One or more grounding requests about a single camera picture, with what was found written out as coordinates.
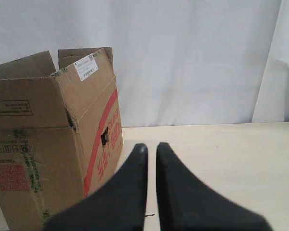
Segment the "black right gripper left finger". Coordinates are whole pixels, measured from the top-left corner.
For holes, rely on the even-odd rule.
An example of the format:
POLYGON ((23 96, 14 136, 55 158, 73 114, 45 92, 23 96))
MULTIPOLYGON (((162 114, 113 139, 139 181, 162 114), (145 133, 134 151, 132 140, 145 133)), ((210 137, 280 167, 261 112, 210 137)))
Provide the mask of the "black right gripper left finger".
POLYGON ((99 190, 54 215, 45 231, 142 231, 146 212, 148 149, 134 146, 116 174, 99 190))

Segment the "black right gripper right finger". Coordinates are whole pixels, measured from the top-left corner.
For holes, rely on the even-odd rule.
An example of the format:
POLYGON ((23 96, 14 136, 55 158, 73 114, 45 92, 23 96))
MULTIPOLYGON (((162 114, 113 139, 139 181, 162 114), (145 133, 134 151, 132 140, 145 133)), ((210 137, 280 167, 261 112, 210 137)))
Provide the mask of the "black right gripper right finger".
POLYGON ((163 231, 270 231, 268 221, 197 178, 171 146, 156 151, 156 191, 163 231))

